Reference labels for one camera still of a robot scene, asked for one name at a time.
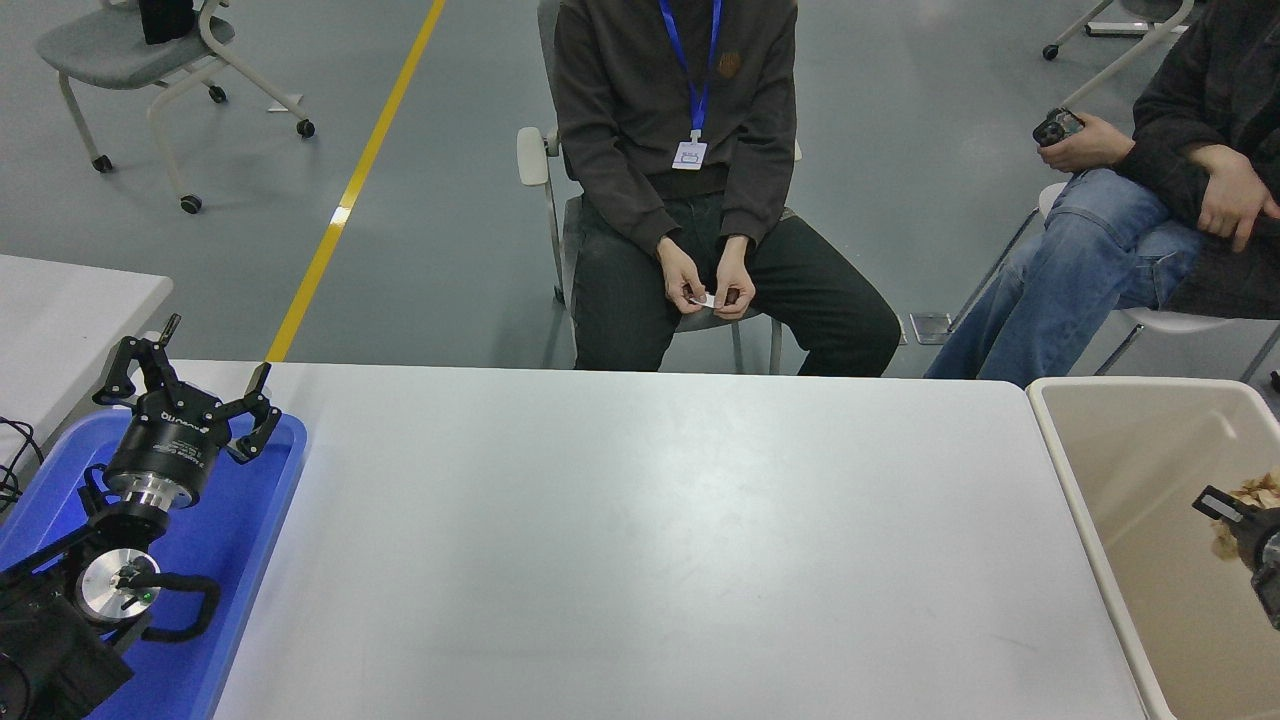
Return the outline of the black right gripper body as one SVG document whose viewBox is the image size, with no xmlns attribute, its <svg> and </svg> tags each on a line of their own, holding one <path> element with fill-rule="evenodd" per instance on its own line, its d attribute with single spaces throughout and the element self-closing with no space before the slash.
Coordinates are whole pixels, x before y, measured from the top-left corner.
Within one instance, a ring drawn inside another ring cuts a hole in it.
<svg viewBox="0 0 1280 720">
<path fill-rule="evenodd" d="M 1238 553 L 1251 571 L 1279 560 L 1279 509 L 1256 509 L 1238 523 Z"/>
</svg>

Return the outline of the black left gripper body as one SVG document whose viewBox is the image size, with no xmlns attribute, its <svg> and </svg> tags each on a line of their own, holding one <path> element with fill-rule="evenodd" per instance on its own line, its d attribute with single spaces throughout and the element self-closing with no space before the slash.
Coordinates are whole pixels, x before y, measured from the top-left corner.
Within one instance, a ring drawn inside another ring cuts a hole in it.
<svg viewBox="0 0 1280 720">
<path fill-rule="evenodd" d="M 186 493 L 202 492 L 230 438 L 227 420 L 205 419 L 219 402 L 192 388 L 175 389 L 174 398 L 164 389 L 142 395 L 105 471 L 111 492 L 122 493 L 128 478 L 147 474 L 172 480 Z"/>
</svg>

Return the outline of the person's right hand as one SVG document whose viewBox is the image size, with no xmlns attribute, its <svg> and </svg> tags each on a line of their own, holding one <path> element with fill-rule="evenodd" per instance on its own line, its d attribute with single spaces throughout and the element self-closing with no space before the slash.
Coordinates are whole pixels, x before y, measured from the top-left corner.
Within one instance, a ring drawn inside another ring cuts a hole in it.
<svg viewBox="0 0 1280 720">
<path fill-rule="evenodd" d="M 1243 252 L 1251 242 L 1257 218 L 1277 218 L 1277 204 L 1267 186 L 1249 158 L 1226 145 L 1193 145 L 1185 155 L 1210 176 L 1197 228 L 1230 240 L 1233 252 Z"/>
<path fill-rule="evenodd" d="M 660 237 L 655 255 L 660 264 L 666 297 L 681 314 L 703 309 L 707 297 L 695 261 L 669 237 Z"/>
</svg>

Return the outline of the person's left hand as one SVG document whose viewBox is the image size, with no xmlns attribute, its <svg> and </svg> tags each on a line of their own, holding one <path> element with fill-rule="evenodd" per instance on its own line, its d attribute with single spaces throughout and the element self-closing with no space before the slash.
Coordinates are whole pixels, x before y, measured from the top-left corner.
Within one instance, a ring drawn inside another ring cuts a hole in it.
<svg viewBox="0 0 1280 720">
<path fill-rule="evenodd" d="M 1041 160 L 1062 173 L 1079 173 L 1119 164 L 1135 141 L 1105 119 L 1075 111 L 1083 129 L 1048 147 L 1038 149 Z"/>
<path fill-rule="evenodd" d="M 716 270 L 714 314 L 719 319 L 741 320 L 755 297 L 755 286 L 746 269 L 746 255 L 750 247 L 751 240 L 745 234 L 731 234 L 724 241 Z"/>
</svg>

